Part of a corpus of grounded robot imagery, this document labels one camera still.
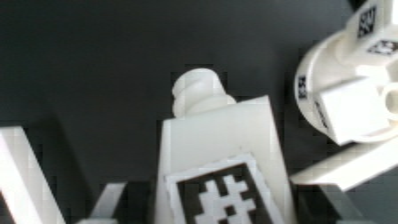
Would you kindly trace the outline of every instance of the small black square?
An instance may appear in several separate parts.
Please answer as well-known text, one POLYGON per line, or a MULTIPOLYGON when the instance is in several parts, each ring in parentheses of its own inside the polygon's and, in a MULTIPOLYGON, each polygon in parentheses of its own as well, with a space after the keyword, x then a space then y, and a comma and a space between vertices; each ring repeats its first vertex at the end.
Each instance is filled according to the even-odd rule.
POLYGON ((374 54, 381 54, 391 56, 398 50, 398 42, 390 40, 381 40, 377 44, 368 49, 368 52, 374 54))
POLYGON ((237 210, 233 206, 226 207, 226 213, 228 213, 228 216, 233 216, 237 214, 237 210))
POLYGON ((299 76, 297 80, 297 96, 299 99, 308 99, 308 78, 306 76, 299 76))
POLYGON ((358 38, 363 38, 368 34, 374 33, 375 21, 377 21, 377 6, 374 6, 361 14, 358 38))
POLYGON ((230 224, 228 219, 223 219, 223 220, 219 221, 219 224, 230 224))

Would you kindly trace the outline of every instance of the white rod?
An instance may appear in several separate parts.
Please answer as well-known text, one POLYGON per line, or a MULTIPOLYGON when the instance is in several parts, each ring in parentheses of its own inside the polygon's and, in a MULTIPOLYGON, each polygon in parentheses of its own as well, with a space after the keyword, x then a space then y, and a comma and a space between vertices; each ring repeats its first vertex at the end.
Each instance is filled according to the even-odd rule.
POLYGON ((17 224, 66 224, 22 127, 0 128, 0 191, 17 224))
POLYGON ((112 218, 127 183, 109 183, 93 209, 93 218, 112 218))

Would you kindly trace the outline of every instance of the circular white component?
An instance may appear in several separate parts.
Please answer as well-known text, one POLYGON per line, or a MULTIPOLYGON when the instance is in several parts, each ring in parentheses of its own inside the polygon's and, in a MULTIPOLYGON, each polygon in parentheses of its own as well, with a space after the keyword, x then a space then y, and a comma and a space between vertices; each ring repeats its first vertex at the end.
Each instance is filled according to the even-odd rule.
POLYGON ((356 142, 384 141, 398 135, 398 65, 390 67, 342 64, 336 58, 336 46, 345 38, 345 32, 338 32, 313 47, 301 62, 295 76, 295 99, 303 115, 319 129, 331 136, 317 110, 315 93, 345 81, 367 77, 372 78, 377 87, 384 87, 386 116, 391 119, 391 128, 372 135, 352 139, 356 142))

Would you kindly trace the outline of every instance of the white plastic piece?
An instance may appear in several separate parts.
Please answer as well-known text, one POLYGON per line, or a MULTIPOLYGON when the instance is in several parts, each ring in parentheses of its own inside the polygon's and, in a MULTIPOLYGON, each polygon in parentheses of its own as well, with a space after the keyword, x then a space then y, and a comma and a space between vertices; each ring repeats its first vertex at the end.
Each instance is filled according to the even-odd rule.
POLYGON ((368 0, 352 16, 336 56, 345 64, 388 66, 398 59, 398 2, 368 0))
POLYGON ((320 120, 340 145, 390 128, 386 102, 370 79, 324 89, 315 98, 320 120))
MULTIPOLYGON (((388 67, 358 65, 351 66, 340 63, 335 53, 336 45, 345 34, 340 32, 311 49, 295 76, 295 98, 303 115, 320 132, 333 138, 333 132, 324 126, 322 117, 317 108, 317 93, 361 77, 367 78, 381 90, 391 82, 398 82, 398 63, 388 67)), ((358 136, 356 142, 379 142, 398 136, 398 123, 391 122, 386 131, 372 135, 358 136)))
POLYGON ((116 219, 84 219, 77 224, 118 224, 116 219))
POLYGON ((173 95, 176 97, 173 111, 175 116, 201 113, 237 103, 226 95, 221 79, 210 69, 191 70, 180 77, 173 95))
POLYGON ((0 191, 17 224, 66 224, 22 127, 0 128, 0 191))
POLYGON ((292 176, 295 184, 336 184, 349 191, 398 166, 398 138, 359 144, 292 176))
POLYGON ((166 177, 251 153, 287 224, 297 223, 269 97, 164 122, 155 224, 175 224, 166 177))
POLYGON ((109 183, 104 189, 102 197, 93 209, 93 218, 111 218, 114 215, 118 202, 123 194, 127 183, 109 183))

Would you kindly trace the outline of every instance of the dark gray background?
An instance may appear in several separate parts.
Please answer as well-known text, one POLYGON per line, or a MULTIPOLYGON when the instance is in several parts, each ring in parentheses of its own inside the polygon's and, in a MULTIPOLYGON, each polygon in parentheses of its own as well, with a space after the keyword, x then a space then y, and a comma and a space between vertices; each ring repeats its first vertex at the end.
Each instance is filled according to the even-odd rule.
MULTIPOLYGON (((157 177, 171 87, 208 67, 242 101, 271 95, 288 172, 343 150, 294 100, 310 47, 343 29, 361 1, 4 1, 0 126, 24 125, 68 222, 111 181, 157 177)), ((351 191, 379 223, 398 220, 397 171, 351 191)))

